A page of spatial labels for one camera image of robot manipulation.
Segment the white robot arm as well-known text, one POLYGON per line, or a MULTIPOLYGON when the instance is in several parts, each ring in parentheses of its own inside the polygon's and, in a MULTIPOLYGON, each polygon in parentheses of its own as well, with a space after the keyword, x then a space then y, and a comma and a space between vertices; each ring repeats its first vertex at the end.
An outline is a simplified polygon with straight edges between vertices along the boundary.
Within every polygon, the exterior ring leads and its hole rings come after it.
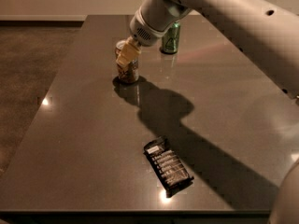
POLYGON ((299 97, 299 17, 264 0, 145 0, 130 22, 116 63, 126 69, 143 47, 197 11, 288 97, 299 97))

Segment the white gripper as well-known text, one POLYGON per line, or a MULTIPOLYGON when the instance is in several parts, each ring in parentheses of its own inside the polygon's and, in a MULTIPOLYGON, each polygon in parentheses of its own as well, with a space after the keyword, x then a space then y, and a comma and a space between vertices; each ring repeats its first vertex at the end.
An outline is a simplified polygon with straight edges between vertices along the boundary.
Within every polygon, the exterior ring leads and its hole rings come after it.
POLYGON ((141 54, 141 46, 153 46, 175 21, 190 13, 190 9, 171 0, 145 0, 130 21, 130 32, 116 63, 127 66, 141 54))

